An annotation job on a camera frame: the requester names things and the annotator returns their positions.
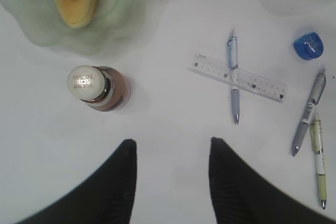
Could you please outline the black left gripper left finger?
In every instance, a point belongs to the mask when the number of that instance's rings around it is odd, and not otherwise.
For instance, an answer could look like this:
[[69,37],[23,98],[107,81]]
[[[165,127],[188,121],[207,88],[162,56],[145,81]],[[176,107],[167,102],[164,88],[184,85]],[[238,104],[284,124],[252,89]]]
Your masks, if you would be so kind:
[[67,195],[22,223],[130,223],[137,184],[137,145],[124,140]]

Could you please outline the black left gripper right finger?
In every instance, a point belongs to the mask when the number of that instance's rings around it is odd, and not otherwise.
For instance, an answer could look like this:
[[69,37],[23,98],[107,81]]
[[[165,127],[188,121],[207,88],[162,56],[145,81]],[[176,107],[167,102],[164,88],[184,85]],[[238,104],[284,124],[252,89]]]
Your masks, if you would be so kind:
[[266,181],[221,138],[211,138],[208,179],[217,223],[334,222]]

